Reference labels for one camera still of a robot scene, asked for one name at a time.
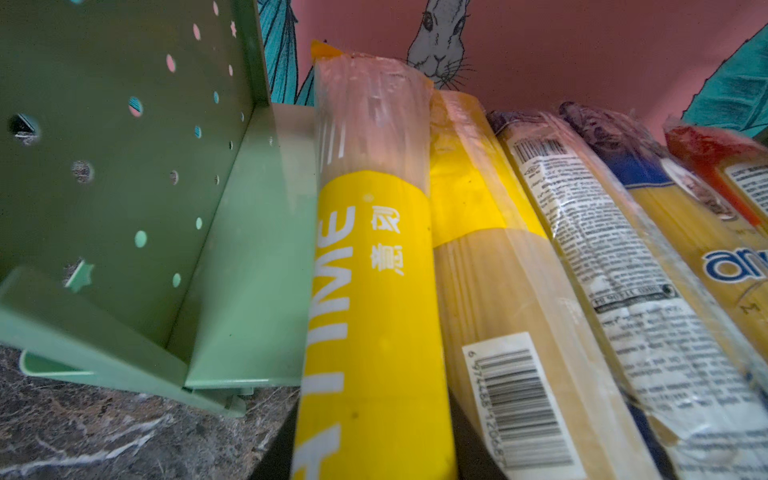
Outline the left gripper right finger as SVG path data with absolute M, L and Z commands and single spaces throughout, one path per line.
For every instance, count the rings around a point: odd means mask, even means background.
M 449 393 L 454 446 L 461 480 L 506 480 L 455 395 Z

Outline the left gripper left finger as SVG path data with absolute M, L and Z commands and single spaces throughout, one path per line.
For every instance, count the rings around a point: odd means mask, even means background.
M 250 480 L 289 480 L 298 408 L 293 407 L 267 453 L 256 465 Z

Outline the long yellow spaghetti bag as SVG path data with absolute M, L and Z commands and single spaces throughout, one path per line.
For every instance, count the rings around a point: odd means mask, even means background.
M 505 479 L 658 470 L 480 102 L 438 91 L 430 194 L 450 391 Z

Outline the yellow Tatime spaghetti bag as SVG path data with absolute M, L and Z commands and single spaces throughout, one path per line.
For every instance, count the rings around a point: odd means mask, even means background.
M 319 194 L 290 475 L 454 479 L 429 201 L 432 83 L 311 49 Z

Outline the blue clear spaghetti bag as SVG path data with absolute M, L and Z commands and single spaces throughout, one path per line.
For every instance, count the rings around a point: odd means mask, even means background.
M 489 123 L 666 479 L 767 475 L 767 367 L 614 174 L 561 119 Z

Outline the blue Ankara spaghetti bag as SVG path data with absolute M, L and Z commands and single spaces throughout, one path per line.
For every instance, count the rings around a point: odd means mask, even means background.
M 767 241 L 628 115 L 564 102 L 559 115 L 611 170 L 761 355 Z

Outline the red spaghetti bag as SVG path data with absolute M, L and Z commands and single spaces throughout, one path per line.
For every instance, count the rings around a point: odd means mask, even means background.
M 668 119 L 666 145 L 681 164 L 767 233 L 767 147 L 739 132 Z

